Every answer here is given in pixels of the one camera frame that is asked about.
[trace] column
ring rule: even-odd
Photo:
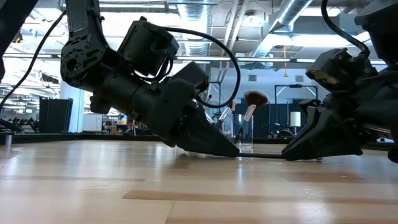
[[[80,133],[83,127],[83,112],[85,110],[84,90],[72,87],[61,81],[60,99],[73,99],[72,113],[70,116],[69,132]]]

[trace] power cord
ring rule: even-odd
[[[211,105],[207,102],[204,102],[200,97],[196,97],[196,100],[201,103],[203,106],[209,107],[209,108],[223,108],[224,106],[228,106],[228,104],[230,102],[232,102],[236,96],[236,94],[238,93],[239,90],[239,86],[241,84],[241,71],[239,69],[239,65],[238,65],[238,61],[236,60],[234,54],[230,51],[230,49],[228,49],[223,43],[221,43],[219,40],[217,40],[216,38],[208,35],[208,34],[204,34],[201,32],[197,32],[194,30],[187,30],[187,29],[181,29],[181,28],[174,28],[174,27],[162,27],[163,29],[165,29],[166,31],[169,32],[179,32],[179,33],[183,33],[183,34],[191,34],[191,35],[197,35],[203,38],[206,38],[208,40],[211,40],[212,42],[214,42],[215,44],[219,45],[223,50],[225,50],[225,52],[228,54],[228,56],[231,58],[232,63],[235,66],[236,69],[236,84],[235,84],[235,88],[234,91],[232,92],[231,97],[225,101],[224,103],[220,104],[220,105]]]
[[[327,5],[328,5],[328,0],[322,0],[321,3],[321,12],[322,12],[322,18],[328,25],[328,27],[333,30],[336,34],[338,34],[340,37],[346,39],[348,42],[356,46],[361,50],[360,55],[364,55],[365,57],[369,57],[371,54],[368,46],[366,44],[362,43],[361,41],[355,39],[353,36],[347,34],[344,32],[342,29],[340,29],[336,24],[334,24],[329,15],[328,15],[328,10],[327,10]]]
[[[39,46],[37,47],[35,54],[32,58],[32,61],[30,62],[29,68],[27,69],[25,75],[21,78],[21,80],[19,80],[19,82],[12,88],[12,90],[4,97],[4,99],[2,100],[2,102],[0,103],[0,111],[2,111],[2,108],[4,106],[4,104],[6,104],[7,99],[15,92],[15,90],[25,81],[25,79],[29,76],[30,72],[32,71],[33,65],[37,59],[37,56],[39,56],[39,53],[45,43],[45,41],[47,40],[47,38],[49,37],[49,35],[51,34],[51,32],[54,30],[54,28],[58,25],[58,23],[62,20],[62,18],[67,14],[66,11],[63,11],[61,13],[61,15],[59,16],[59,18],[51,25],[51,27],[49,28],[49,30],[47,31],[47,33],[44,35],[42,41],[40,41]]]

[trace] brush handle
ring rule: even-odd
[[[256,109],[255,105],[250,105],[248,107],[248,109],[246,110],[246,114],[244,115],[243,123],[242,123],[241,127],[239,128],[238,132],[236,133],[236,141],[240,140],[243,137],[243,133],[245,130],[247,132],[248,126],[249,126],[249,121],[250,121],[251,116],[253,115],[255,109]]]
[[[229,108],[229,107],[224,109],[223,113],[221,114],[220,118],[218,118],[218,121],[215,124],[216,129],[221,129],[223,127],[223,122],[230,110],[231,110],[231,108]]]

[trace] ceiling pipe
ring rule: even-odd
[[[268,16],[265,23],[265,38],[257,49],[251,54],[251,57],[266,57],[269,51],[274,47],[269,41],[268,33],[283,27],[292,28],[293,23],[299,18],[301,13],[311,4],[313,0],[284,0],[280,10],[275,14]]]
[[[240,28],[242,26],[243,17],[244,17],[244,15],[246,13],[246,9],[248,7],[249,2],[250,2],[250,0],[244,0],[243,3],[242,3],[242,7],[241,7],[241,12],[239,14],[239,18],[238,18],[238,21],[236,21],[234,32],[233,32],[232,38],[231,38],[231,42],[228,45],[228,48],[230,50],[232,50],[233,47],[234,47],[234,44],[235,44],[236,38],[238,36],[239,30],[240,30]]]
[[[231,35],[232,26],[234,25],[236,11],[238,10],[239,0],[233,0],[232,9],[231,9],[231,17],[229,18],[228,25],[226,26],[225,36],[223,44],[226,46],[228,44],[229,36]],[[220,56],[223,56],[225,51],[221,49]]]
[[[208,33],[210,23],[210,6],[199,4],[179,4],[177,5],[183,26],[187,29],[194,29],[202,33]],[[202,37],[183,34],[187,40],[202,40]],[[209,44],[206,43],[185,43],[185,51],[188,55],[204,56],[208,55]]]
[[[58,0],[61,11],[66,9],[66,0]],[[169,6],[165,1],[99,1],[101,12],[148,12],[148,13],[171,13],[178,14],[175,6]]]

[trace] black cable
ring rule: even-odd
[[[209,103],[206,103],[199,96],[196,97],[196,100],[199,103],[201,103],[203,106],[207,106],[209,108],[223,108],[224,106],[227,106],[230,102],[232,102],[234,100],[236,94],[238,93],[239,86],[241,84],[241,71],[239,69],[238,61],[236,60],[234,54],[223,43],[221,43],[219,40],[217,40],[216,38],[214,38],[208,34],[197,32],[194,30],[187,30],[187,29],[174,28],[174,27],[162,27],[162,28],[169,32],[179,32],[179,33],[183,33],[183,34],[197,35],[197,36],[206,38],[208,40],[211,40],[215,44],[219,45],[223,50],[225,50],[225,52],[231,58],[232,63],[234,64],[235,69],[236,69],[236,84],[235,84],[235,88],[234,88],[234,91],[232,92],[231,97],[226,102],[224,102],[220,105],[211,105]]]
[[[365,55],[366,57],[369,57],[371,52],[369,51],[368,46],[366,44],[362,43],[361,41],[355,39],[353,36],[347,34],[344,32],[342,29],[340,29],[336,24],[334,24],[329,15],[328,15],[328,10],[327,10],[327,5],[328,5],[328,0],[322,0],[321,3],[321,12],[322,12],[322,17],[323,20],[326,22],[328,27],[333,30],[336,34],[338,34],[340,37],[346,39],[348,42],[352,43],[354,46],[357,46],[361,50],[361,55]]]
[[[40,50],[42,49],[44,42],[47,40],[51,32],[54,30],[54,28],[58,25],[58,23],[62,20],[64,15],[66,15],[67,12],[63,11],[60,15],[60,17],[51,25],[47,33],[44,35],[42,41],[40,41],[39,46],[36,49],[36,52],[32,58],[32,61],[30,62],[29,68],[27,69],[25,75],[19,80],[19,82],[12,88],[12,90],[4,97],[2,102],[0,103],[0,111],[2,110],[2,107],[4,104],[6,104],[7,99],[15,92],[15,90],[25,81],[25,79],[29,76],[29,73],[32,71],[33,65],[37,59],[37,56],[39,56]]]
[[[259,154],[259,153],[239,153],[238,157],[261,158],[261,159],[283,159],[282,154]]]

